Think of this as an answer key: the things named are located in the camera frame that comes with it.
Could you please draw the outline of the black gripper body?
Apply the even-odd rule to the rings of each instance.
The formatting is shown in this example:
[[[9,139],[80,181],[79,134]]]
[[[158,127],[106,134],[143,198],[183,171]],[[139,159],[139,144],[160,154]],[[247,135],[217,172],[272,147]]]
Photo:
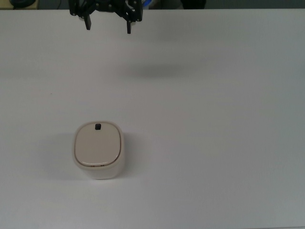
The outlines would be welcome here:
[[[97,11],[120,12],[124,10],[126,2],[124,0],[96,0],[94,5]]]

